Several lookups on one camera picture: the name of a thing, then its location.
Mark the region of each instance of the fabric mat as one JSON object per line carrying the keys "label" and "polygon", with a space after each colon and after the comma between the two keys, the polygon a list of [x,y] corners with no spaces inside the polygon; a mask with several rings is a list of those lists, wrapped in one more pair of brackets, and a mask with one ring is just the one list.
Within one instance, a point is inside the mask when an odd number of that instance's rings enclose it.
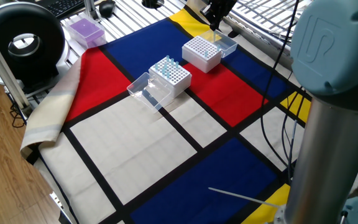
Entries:
{"label": "fabric mat", "polygon": [[[287,168],[268,147],[260,127],[271,68],[240,46],[209,73],[182,60],[183,44],[208,29],[185,7],[88,49],[33,112],[22,156],[49,182],[73,223],[273,220],[277,209],[208,187],[277,205],[287,202]],[[189,89],[153,114],[129,96],[126,87],[166,55],[193,78]],[[289,115],[289,133],[298,120],[295,162],[310,101],[298,86],[273,74],[264,123],[284,160],[284,116]]]}

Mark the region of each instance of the red square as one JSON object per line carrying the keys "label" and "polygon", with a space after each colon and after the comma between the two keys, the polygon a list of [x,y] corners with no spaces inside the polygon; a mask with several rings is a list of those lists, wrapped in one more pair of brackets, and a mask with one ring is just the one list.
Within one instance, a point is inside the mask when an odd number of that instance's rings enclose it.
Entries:
{"label": "red square", "polygon": [[98,49],[81,57],[80,83],[66,121],[126,91],[131,82]]}
{"label": "red square", "polygon": [[183,67],[192,74],[190,90],[230,126],[234,127],[260,108],[262,95],[224,65],[219,64],[209,73],[190,63]]}

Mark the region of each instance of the keyboard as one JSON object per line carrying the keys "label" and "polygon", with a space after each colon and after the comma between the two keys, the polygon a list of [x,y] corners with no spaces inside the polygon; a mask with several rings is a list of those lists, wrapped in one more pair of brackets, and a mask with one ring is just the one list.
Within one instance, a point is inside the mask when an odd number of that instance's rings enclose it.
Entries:
{"label": "keyboard", "polygon": [[61,19],[84,6],[84,0],[57,0],[46,6],[46,8],[55,15],[57,19]]}

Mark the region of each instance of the wooden floor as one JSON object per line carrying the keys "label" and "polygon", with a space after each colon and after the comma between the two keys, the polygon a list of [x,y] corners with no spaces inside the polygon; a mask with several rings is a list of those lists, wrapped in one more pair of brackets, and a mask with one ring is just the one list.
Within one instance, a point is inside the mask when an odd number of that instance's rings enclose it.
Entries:
{"label": "wooden floor", "polygon": [[25,128],[12,127],[10,107],[0,85],[0,223],[59,223],[51,188],[19,154]]}

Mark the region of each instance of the purple box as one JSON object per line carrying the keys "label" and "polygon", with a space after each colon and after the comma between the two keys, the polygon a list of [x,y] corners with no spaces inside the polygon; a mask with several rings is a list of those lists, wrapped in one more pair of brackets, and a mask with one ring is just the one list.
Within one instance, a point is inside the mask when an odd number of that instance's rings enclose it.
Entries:
{"label": "purple box", "polygon": [[95,21],[86,17],[76,17],[68,24],[68,31],[73,39],[86,48],[97,47],[106,43],[104,30]]}

